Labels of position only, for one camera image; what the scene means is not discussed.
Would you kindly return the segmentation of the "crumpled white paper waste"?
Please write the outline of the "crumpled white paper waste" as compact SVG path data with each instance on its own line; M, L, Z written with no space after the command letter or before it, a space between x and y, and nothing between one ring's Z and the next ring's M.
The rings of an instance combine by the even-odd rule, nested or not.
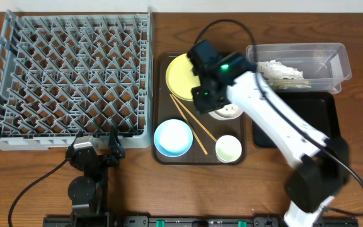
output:
M283 65L276 60L260 61L257 63L257 71L266 79L304 79L303 72L296 68Z

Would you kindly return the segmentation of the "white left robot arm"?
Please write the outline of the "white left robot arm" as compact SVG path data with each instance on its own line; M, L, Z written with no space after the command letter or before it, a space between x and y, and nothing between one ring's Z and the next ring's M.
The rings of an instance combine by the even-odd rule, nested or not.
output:
M107 207L108 168L117 164L116 157L112 153L98 154L94 137L79 132L66 151L66 160L83 172L69 184L67 190L72 201L69 225L111 226L112 216Z

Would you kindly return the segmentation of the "pink bowl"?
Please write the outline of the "pink bowl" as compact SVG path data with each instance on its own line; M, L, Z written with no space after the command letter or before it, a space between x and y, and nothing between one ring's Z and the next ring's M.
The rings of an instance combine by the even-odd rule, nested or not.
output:
M209 115L216 120L233 120L238 118L243 111L235 104L225 105L219 110L209 112Z

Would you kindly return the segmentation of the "light blue bowl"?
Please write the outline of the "light blue bowl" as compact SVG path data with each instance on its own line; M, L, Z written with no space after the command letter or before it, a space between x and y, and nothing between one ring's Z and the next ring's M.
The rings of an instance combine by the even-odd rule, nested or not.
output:
M192 144L192 130L182 120L166 120L160 123L154 132L155 148L166 157L183 156Z

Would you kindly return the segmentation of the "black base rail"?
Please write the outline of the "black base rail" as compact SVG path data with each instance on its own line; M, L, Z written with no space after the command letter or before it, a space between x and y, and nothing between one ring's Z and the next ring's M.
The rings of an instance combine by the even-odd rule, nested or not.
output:
M75 216L47 216L43 227L111 226L111 227L283 227L285 223L277 216L254 218L169 218L147 216L126 216L114 218L104 216L78 218Z

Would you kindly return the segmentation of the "grey plastic dishwasher rack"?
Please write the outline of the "grey plastic dishwasher rack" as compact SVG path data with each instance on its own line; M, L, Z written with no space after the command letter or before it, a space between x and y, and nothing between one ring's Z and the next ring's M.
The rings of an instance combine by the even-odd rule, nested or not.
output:
M152 139L151 12L17 16L0 36L0 150L70 145L78 133L104 148Z

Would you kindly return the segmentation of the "clear plastic bin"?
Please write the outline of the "clear plastic bin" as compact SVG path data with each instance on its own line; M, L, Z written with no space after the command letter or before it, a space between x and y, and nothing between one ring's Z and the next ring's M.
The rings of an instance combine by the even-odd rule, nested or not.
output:
M341 83L352 77L346 48L341 43L258 44L246 48L246 58L275 61L302 72L301 79L269 79L276 92L327 91L339 93Z

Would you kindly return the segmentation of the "brown serving tray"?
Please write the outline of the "brown serving tray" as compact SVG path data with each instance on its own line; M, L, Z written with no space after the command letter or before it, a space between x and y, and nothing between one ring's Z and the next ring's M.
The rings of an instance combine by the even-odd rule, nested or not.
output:
M178 119L184 120L180 111L183 107L176 107L175 103L170 97L171 91L166 84L166 70L173 59L182 55L182 52L165 52L159 56L156 63L154 75L154 113L153 113L153 127L157 128L158 125L166 120ZM215 137L220 138L224 135L231 135L237 138L242 145L242 154L231 165L238 165L246 158L246 122L244 116L239 116L232 120L217 120L209 114L200 115L196 112L194 104L189 101L183 100L182 103L186 108L194 114L194 116L206 127L206 129ZM219 161L216 156L215 145L216 142L191 118L191 116L183 112L187 117L189 123L198 135L200 141L207 150L204 153L199 143L194 139L190 149L183 155L171 158L161 154L155 147L153 147L153 158L163 165L222 165L223 162Z

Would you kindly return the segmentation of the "yellow plate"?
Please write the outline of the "yellow plate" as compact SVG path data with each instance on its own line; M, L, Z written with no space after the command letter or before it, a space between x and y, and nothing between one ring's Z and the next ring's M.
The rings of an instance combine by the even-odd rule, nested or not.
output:
M193 101L192 88L200 86L199 77L192 71L193 65L186 54L173 59L166 69L166 85L179 99Z

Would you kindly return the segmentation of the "black tray bin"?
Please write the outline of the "black tray bin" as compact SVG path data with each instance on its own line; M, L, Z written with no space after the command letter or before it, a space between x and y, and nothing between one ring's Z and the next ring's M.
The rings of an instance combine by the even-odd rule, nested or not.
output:
M335 99L329 92L282 92L277 95L302 119L329 138L341 136Z

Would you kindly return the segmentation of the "white green cup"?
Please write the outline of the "white green cup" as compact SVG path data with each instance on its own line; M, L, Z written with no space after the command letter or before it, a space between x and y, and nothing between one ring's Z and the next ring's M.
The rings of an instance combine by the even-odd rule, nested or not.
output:
M224 135L217 140L215 150L220 162L232 163L241 157L243 148L236 137Z

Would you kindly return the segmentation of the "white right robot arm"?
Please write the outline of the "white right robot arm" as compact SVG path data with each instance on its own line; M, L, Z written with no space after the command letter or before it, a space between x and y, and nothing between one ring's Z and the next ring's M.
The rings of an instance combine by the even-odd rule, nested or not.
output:
M349 147L305 122L269 87L257 64L239 53L189 52L166 69L166 81L188 90L200 114L234 104L283 154L294 172L285 185L287 226L312 226L347 183Z

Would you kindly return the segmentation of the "wooden chopstick right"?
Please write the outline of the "wooden chopstick right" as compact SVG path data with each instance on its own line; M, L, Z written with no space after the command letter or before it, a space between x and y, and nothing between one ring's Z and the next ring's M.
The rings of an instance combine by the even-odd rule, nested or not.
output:
M191 113L191 111L189 111L189 109L184 106L184 104L179 101L179 99L173 95L173 94L170 94L170 97L172 97L179 105L181 105L181 107L186 111L186 113L188 113L191 118L193 118L194 121L196 121L196 123L198 123L198 125L209 135L209 137L214 141L214 142L217 142L217 139L212 135L212 133L206 128L206 126L204 124L201 123L201 121L196 118L196 116L194 116L193 113Z

